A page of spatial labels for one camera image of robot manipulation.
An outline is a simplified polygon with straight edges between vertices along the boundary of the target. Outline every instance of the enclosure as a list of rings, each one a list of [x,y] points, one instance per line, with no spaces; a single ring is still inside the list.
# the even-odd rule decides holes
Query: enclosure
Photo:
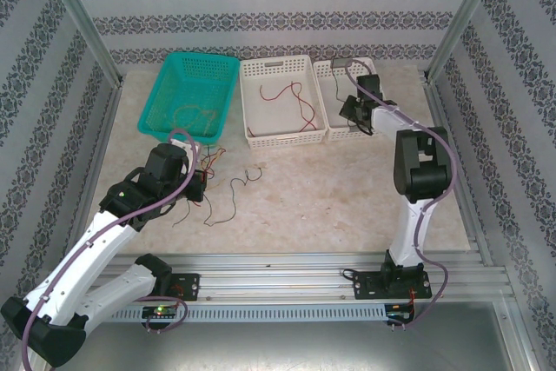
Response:
[[[47,277],[159,143],[137,122],[170,53],[327,62],[314,67],[328,92],[316,110],[334,109],[316,119],[325,137],[278,148],[249,147],[270,117],[246,105],[240,70],[222,136],[202,150],[224,149],[200,207],[150,222],[94,284],[159,255],[200,275],[185,324],[148,335],[146,304],[130,304],[60,369],[556,369],[556,0],[1,2],[1,302]],[[386,99],[445,127],[458,157],[424,247],[447,288],[406,332],[342,276],[380,269],[400,213],[394,142],[338,129],[334,89],[353,87],[332,66],[351,57],[372,60]],[[436,294],[442,270],[425,269]],[[3,319],[0,341],[0,369],[20,369]]]

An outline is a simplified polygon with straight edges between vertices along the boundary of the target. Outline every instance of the metal frame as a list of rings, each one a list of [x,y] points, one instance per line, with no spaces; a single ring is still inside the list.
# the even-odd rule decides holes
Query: metal frame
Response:
[[[500,301],[513,299],[506,269],[485,267],[475,242],[467,252],[428,253],[450,270],[450,286],[440,301]],[[356,301],[353,285],[341,276],[344,268],[378,270],[383,254],[294,255],[159,255],[175,273],[200,274],[198,301],[215,306],[268,304],[378,303]],[[117,255],[99,276],[101,286],[124,272],[136,255]],[[433,292],[444,275],[427,269]],[[388,302],[407,302],[391,300]]]
[[[460,39],[463,30],[469,23],[469,20],[479,3],[480,0],[463,0],[463,2],[461,2],[458,11],[455,13],[452,22],[448,27],[446,35],[442,38],[442,41],[436,49],[433,59],[428,66],[427,78],[429,81],[436,80],[438,75],[441,73],[442,67],[444,67],[444,64],[450,57],[450,54],[452,54],[455,44]]]
[[[499,301],[493,306],[513,369],[540,371],[518,303]]]
[[[109,79],[110,85],[116,86],[122,80],[122,75],[96,30],[93,20],[83,6],[83,2],[81,0],[62,0],[62,2],[74,19],[77,28],[81,31],[95,59],[103,69],[104,75]]]
[[[76,223],[75,227],[71,230],[71,235],[68,240],[68,248],[73,247],[76,242],[81,237],[82,231],[87,228],[87,218],[89,217],[89,209],[93,203],[93,198],[95,197],[95,188],[98,182],[98,177],[101,174],[101,168],[103,167],[104,155],[106,154],[106,148],[108,148],[108,142],[110,139],[110,132],[112,130],[112,125],[116,119],[116,112],[118,110],[118,103],[120,102],[120,97],[122,96],[123,83],[117,82],[112,89],[112,94],[110,98],[110,103],[106,109],[106,116],[104,118],[104,124],[101,127],[101,135],[98,138],[98,143],[96,145],[96,153],[91,161],[91,172],[88,178],[85,180],[85,187],[83,188],[83,199],[77,209],[76,213]]]

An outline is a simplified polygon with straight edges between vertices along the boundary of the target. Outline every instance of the patterned wallpaper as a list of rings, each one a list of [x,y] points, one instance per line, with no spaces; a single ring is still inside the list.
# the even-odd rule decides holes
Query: patterned wallpaper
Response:
[[[493,259],[508,267],[542,369],[556,369],[554,5],[481,0],[437,82]]]
[[[173,50],[427,67],[461,0],[83,0],[121,72]]]
[[[0,0],[0,49],[1,303],[62,258],[112,88],[61,0]],[[16,345],[0,319],[0,370]]]

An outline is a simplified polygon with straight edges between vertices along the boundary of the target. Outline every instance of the robotic arm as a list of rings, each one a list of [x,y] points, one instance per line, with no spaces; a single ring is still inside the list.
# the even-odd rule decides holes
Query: robotic arm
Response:
[[[357,83],[383,100],[377,75],[359,76]],[[385,103],[397,109],[396,103]],[[421,212],[442,195],[452,181],[450,157],[432,136],[415,129],[396,112],[381,107],[360,91],[357,97],[347,98],[340,115],[355,123],[358,129],[366,128],[369,135],[380,131],[395,142],[394,186],[400,194],[400,218],[394,241],[386,252],[380,272],[363,272],[354,276],[355,298],[403,299],[410,291],[414,292],[415,298],[430,298],[428,275],[417,254],[414,238]],[[444,128],[430,130],[447,142]],[[421,222],[419,248],[425,241],[434,207],[435,204],[428,207]]]
[[[157,257],[139,257],[125,273],[111,282],[87,293],[109,261],[145,224],[166,215],[178,199],[201,202],[206,177],[196,171],[183,192],[168,202],[165,208],[151,210],[132,217],[125,224],[109,229],[95,243],[90,238],[116,219],[159,202],[182,184],[192,158],[189,145],[172,140],[160,143],[149,155],[145,167],[134,169],[122,182],[110,187],[100,203],[100,211],[79,242],[63,258],[56,269],[23,299],[11,297],[1,312],[14,334],[22,339],[31,312],[44,298],[49,283],[68,263],[83,244],[89,246],[67,269],[46,298],[35,319],[29,346],[51,366],[61,367],[83,345],[86,337],[115,311],[147,295],[168,295],[172,268]]]

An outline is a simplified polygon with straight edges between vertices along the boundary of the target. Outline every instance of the marble floor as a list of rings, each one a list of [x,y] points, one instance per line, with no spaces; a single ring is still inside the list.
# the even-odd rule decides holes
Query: marble floor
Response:
[[[410,116],[432,124],[417,69],[378,67],[387,98]],[[110,134],[89,219],[108,187],[142,166],[158,141],[136,128],[157,74],[131,71]],[[262,178],[234,182],[237,214],[230,222],[203,224],[209,205],[179,201],[168,215],[147,224],[123,250],[127,254],[238,254],[384,251],[397,229],[400,197],[394,190],[394,144],[384,136],[251,151],[245,139],[239,87],[218,143],[227,152],[208,182],[212,222],[234,212],[230,180],[262,170]],[[468,250],[453,194],[434,211],[425,249]]]

